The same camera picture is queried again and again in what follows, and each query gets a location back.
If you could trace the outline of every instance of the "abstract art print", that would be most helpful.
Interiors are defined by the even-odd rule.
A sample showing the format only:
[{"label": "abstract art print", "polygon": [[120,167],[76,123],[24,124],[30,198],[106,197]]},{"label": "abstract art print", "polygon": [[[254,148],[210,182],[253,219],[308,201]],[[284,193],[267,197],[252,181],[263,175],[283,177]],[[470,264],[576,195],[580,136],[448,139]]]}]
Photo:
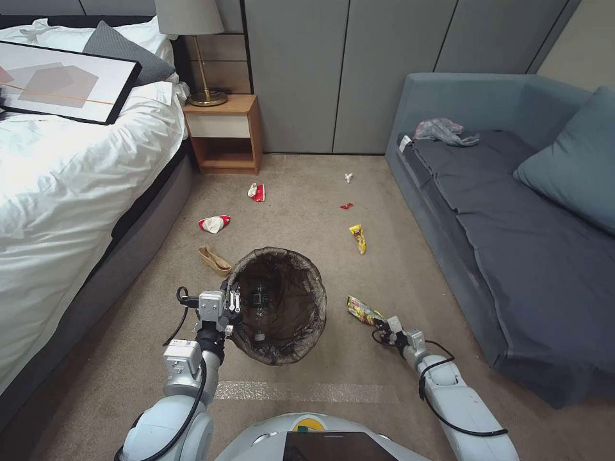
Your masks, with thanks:
[{"label": "abstract art print", "polygon": [[140,71],[137,61],[0,42],[0,89],[7,111],[109,125]]}]

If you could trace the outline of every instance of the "white bedsheet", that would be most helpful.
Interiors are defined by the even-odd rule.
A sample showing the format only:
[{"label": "white bedsheet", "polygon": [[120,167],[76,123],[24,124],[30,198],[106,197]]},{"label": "white bedsheet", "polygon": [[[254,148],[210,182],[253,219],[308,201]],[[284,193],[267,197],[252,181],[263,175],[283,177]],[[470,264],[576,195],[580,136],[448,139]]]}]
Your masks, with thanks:
[{"label": "white bedsheet", "polygon": [[117,220],[185,135],[181,85],[134,88],[116,123],[0,121],[0,393],[48,342]]}]

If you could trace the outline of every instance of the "lamp shade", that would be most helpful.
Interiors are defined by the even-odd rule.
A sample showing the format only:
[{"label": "lamp shade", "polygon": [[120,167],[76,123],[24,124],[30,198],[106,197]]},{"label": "lamp shade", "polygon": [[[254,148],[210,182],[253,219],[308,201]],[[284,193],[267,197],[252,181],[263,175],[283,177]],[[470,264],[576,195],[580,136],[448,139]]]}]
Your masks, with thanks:
[{"label": "lamp shade", "polygon": [[160,33],[207,35],[224,32],[216,0],[156,0]]}]

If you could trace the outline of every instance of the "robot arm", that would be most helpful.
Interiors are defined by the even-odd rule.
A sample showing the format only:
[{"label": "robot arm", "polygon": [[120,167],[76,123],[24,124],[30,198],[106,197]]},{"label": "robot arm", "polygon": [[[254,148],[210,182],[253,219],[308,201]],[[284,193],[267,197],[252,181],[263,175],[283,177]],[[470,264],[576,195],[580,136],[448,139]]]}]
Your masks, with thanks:
[{"label": "robot arm", "polygon": [[461,378],[452,355],[446,359],[432,354],[426,347],[423,332],[404,331],[396,316],[380,325],[379,331],[380,342],[395,345],[420,375],[421,399],[438,416],[459,461],[519,460],[507,431],[476,391]]},{"label": "robot arm", "polygon": [[168,377],[165,397],[135,421],[116,461],[204,461],[213,421],[207,407],[218,387],[224,361],[224,340],[241,322],[239,290],[229,301],[221,291],[203,291],[198,298],[179,296],[197,312],[194,341],[173,339],[164,353]]}]

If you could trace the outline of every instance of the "nightstand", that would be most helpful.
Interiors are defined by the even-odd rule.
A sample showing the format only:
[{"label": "nightstand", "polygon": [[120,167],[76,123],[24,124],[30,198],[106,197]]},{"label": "nightstand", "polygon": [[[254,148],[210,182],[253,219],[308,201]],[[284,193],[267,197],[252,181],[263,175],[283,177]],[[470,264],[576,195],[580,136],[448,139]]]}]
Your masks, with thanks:
[{"label": "nightstand", "polygon": [[201,173],[258,174],[263,142],[255,95],[229,95],[213,107],[186,105],[184,116]]}]

